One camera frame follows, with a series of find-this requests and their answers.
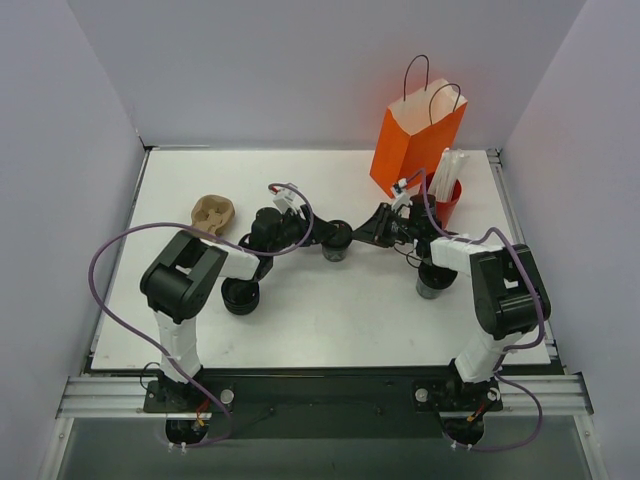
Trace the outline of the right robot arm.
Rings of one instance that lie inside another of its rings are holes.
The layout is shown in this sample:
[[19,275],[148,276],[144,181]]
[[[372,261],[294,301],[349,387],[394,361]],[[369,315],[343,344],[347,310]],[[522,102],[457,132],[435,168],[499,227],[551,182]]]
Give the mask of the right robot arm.
[[530,248],[514,245],[492,227],[486,237],[452,233],[436,216],[433,197],[410,199],[409,214],[388,203],[356,228],[352,238],[380,248],[412,243],[420,259],[420,294],[434,298],[458,276],[470,279],[477,327],[452,362],[455,376],[443,384],[446,401],[464,408],[477,399],[478,383],[491,380],[505,358],[537,347],[545,338],[551,305]]

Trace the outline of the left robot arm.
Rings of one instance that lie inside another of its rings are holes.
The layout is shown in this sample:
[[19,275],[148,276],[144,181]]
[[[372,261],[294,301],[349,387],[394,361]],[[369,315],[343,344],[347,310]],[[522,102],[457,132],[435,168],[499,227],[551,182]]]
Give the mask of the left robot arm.
[[202,401],[203,386],[195,380],[203,369],[195,318],[218,278],[224,279],[221,292],[227,310],[247,315],[259,303],[259,281],[271,270],[275,253],[295,244],[319,244],[326,259],[339,261],[351,240],[348,223],[325,221],[305,206],[299,212],[274,207],[258,210],[250,232],[240,241],[248,254],[209,245],[189,231],[175,234],[140,282],[158,323],[160,345],[169,352],[161,360],[158,378],[159,385],[168,389],[168,400],[182,411],[193,410]]

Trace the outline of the black cup lid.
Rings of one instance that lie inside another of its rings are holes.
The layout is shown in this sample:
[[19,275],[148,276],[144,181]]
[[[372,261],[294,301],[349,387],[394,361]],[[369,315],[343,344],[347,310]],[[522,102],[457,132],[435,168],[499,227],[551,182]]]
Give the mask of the black cup lid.
[[348,248],[352,242],[353,229],[344,220],[331,220],[329,224],[333,227],[328,237],[322,242],[323,246],[333,249]]

